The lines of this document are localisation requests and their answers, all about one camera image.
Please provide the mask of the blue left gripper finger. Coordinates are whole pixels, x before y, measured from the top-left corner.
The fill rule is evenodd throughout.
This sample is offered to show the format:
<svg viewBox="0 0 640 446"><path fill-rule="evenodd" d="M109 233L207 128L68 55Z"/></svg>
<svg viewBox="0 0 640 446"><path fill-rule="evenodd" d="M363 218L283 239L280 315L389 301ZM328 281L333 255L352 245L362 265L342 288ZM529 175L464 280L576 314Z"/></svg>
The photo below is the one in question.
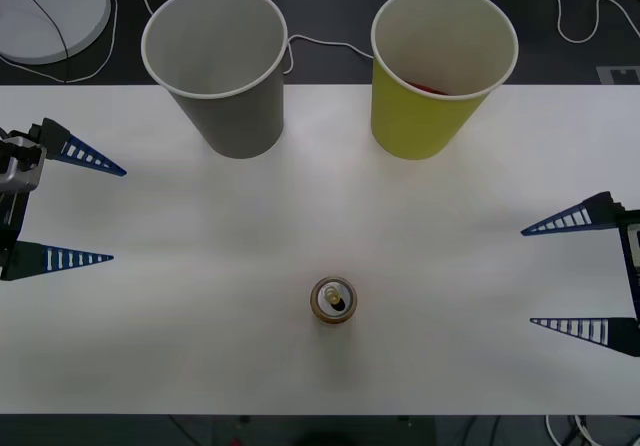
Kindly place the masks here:
<svg viewBox="0 0 640 446"><path fill-rule="evenodd" d="M1 280L14 281L112 261L107 254L18 241L1 252Z"/></svg>
<svg viewBox="0 0 640 446"><path fill-rule="evenodd" d="M46 158L123 177L127 172L108 157L89 146L50 118L33 124L29 137L43 146Z"/></svg>

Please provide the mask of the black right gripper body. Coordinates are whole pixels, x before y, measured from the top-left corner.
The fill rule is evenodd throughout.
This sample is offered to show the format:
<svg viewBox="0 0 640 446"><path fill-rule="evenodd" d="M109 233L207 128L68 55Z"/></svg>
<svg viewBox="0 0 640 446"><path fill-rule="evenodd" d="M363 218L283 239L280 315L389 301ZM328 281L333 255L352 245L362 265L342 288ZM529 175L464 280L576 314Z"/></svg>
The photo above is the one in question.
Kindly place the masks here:
<svg viewBox="0 0 640 446"><path fill-rule="evenodd" d="M626 211L618 223L630 294L639 319L639 210Z"/></svg>

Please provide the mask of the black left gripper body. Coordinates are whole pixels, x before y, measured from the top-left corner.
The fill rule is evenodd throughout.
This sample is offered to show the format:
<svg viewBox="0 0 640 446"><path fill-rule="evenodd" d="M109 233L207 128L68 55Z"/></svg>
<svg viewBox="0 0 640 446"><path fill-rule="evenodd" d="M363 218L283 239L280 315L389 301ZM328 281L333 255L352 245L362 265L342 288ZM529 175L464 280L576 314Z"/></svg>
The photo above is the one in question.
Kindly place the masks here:
<svg viewBox="0 0 640 446"><path fill-rule="evenodd" d="M1 194L1 267L8 263L9 255L20 235L26 214L26 193Z"/></svg>

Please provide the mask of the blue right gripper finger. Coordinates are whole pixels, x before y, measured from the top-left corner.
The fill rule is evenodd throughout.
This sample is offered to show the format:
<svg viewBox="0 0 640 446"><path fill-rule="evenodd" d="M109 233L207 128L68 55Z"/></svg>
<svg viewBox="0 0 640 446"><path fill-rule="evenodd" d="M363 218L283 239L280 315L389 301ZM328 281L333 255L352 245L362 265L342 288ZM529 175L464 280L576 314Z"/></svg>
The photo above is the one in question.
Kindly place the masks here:
<svg viewBox="0 0 640 446"><path fill-rule="evenodd" d="M623 224L625 214L625 208L613 200L610 192L600 192L528 226L521 231L521 235L528 237L614 229Z"/></svg>
<svg viewBox="0 0 640 446"><path fill-rule="evenodd" d="M530 318L529 322L630 357L639 356L639 322L634 318Z"/></svg>

